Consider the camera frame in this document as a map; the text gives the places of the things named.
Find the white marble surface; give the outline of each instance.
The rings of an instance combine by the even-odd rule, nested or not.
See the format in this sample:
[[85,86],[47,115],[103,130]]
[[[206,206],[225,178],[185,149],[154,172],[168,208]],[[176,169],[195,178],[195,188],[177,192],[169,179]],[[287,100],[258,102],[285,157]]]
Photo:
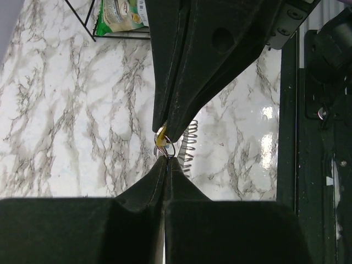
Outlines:
[[[190,179],[210,198],[274,199],[280,61],[264,51],[196,117]],[[0,197],[120,194],[154,162],[153,90],[149,41],[94,43],[63,0],[26,0],[0,72]]]

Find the white label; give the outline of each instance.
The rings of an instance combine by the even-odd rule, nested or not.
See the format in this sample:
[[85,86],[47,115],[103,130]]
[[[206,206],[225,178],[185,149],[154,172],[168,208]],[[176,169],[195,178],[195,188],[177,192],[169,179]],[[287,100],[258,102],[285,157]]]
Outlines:
[[145,6],[145,0],[138,0],[138,15],[141,17],[143,24],[149,26],[147,8]]

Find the metal coil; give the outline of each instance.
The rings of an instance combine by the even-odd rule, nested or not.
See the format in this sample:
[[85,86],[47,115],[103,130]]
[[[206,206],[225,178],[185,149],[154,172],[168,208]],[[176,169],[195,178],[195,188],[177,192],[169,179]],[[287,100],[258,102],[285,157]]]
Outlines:
[[185,174],[186,177],[190,177],[190,175],[187,175],[191,171],[192,164],[190,162],[193,161],[194,156],[190,154],[191,151],[195,151],[196,148],[192,147],[190,145],[196,144],[198,138],[198,135],[196,134],[198,132],[198,121],[197,120],[192,120],[191,124],[188,126],[186,129],[185,133],[183,134],[183,142],[185,145],[181,146],[181,149],[184,150],[184,153],[182,157],[180,157],[184,161],[183,165],[183,173]]

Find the yellow object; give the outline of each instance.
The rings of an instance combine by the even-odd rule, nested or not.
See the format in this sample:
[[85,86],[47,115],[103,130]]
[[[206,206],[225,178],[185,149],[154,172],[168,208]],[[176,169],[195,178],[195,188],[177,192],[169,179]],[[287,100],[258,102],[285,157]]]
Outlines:
[[156,145],[158,147],[165,147],[167,144],[166,138],[165,138],[165,131],[166,131],[166,125],[163,127],[163,129],[161,130],[158,138],[156,139]]

